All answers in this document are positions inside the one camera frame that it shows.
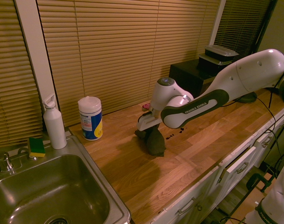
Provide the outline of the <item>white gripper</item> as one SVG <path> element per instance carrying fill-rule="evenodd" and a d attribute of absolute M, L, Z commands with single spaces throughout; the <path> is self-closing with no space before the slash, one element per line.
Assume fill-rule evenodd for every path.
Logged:
<path fill-rule="evenodd" d="M 137 122 L 137 129 L 139 131 L 144 131 L 161 122 L 162 122 L 161 118 L 154 117 L 152 112 L 146 112 L 139 117 L 138 122 Z"/>

